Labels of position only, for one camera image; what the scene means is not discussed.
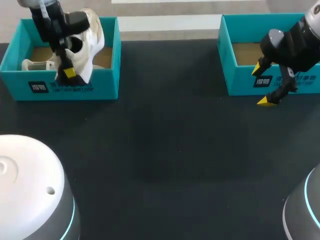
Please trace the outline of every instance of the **cardboard bottom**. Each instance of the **cardboard bottom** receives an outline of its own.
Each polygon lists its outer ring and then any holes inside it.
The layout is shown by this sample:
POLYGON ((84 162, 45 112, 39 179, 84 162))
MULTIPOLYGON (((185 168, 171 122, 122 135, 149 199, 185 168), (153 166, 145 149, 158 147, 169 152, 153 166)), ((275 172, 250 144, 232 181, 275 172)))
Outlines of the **cardboard bottom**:
POLYGON ((255 66, 258 59, 264 56, 260 49, 260 43, 232 43, 232 48, 238 66, 255 66))
MULTIPOLYGON (((112 63, 112 50, 112 47, 105 46, 97 53, 97 55, 95 55, 93 64, 105 69, 110 69, 112 63)), ((35 47, 29 60, 32 62, 45 62, 52 57, 52 54, 50 47, 35 47)))

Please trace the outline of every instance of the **glowing blue ring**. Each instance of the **glowing blue ring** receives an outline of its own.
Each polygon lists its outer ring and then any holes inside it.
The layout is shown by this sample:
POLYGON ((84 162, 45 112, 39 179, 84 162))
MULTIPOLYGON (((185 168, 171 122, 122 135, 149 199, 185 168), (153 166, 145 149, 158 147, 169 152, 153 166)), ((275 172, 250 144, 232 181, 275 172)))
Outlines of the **glowing blue ring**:
POLYGON ((74 221, 75 211, 76 211, 76 203, 75 203, 75 198, 73 198, 73 212, 72 212, 72 217, 71 217, 69 226, 68 226, 67 229, 65 230, 65 233, 62 235, 62 237, 60 238, 60 240, 64 240, 65 237, 66 237, 66 235, 68 234, 68 232, 69 232, 69 230, 70 230, 70 228, 71 228, 72 222, 74 221))
POLYGON ((308 200, 308 196, 307 196, 307 184, 308 184, 308 180, 309 180, 309 177, 311 175, 311 173, 314 171, 315 169, 313 169, 309 175, 307 176, 306 180, 305 180, 305 184, 304 184, 304 198, 305 198, 305 203, 306 203, 306 207, 308 208, 309 210, 309 213, 311 215, 311 217, 313 218, 315 224, 318 226, 318 228, 320 229, 320 223, 318 222, 314 212, 312 211, 311 207, 310 207, 310 204, 309 204, 309 200, 308 200))

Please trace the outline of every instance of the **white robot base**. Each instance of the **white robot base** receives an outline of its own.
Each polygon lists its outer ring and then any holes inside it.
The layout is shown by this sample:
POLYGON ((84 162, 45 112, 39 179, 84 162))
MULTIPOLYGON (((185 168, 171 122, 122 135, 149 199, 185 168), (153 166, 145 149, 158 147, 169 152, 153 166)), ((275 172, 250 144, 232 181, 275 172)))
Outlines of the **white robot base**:
POLYGON ((42 142, 0 136, 0 236, 79 240, 80 214, 61 162, 42 142))

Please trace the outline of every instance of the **white cable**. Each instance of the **white cable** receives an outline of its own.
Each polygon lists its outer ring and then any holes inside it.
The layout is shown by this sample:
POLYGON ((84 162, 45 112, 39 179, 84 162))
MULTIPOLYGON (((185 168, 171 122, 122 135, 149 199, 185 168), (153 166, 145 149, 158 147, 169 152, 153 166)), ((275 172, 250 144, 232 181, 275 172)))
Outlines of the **white cable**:
POLYGON ((39 5, 44 19, 50 19, 44 0, 39 0, 39 5))

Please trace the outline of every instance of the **black logo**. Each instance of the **black logo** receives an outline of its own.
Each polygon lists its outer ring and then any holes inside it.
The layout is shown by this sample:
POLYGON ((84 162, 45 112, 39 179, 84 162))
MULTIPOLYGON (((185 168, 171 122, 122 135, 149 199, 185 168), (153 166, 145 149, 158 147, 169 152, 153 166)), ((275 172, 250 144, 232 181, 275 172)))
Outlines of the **black logo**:
POLYGON ((49 92, 44 81, 30 81, 29 86, 34 94, 47 94, 49 92))
POLYGON ((255 79, 254 88, 269 87, 272 80, 272 76, 260 76, 255 79))

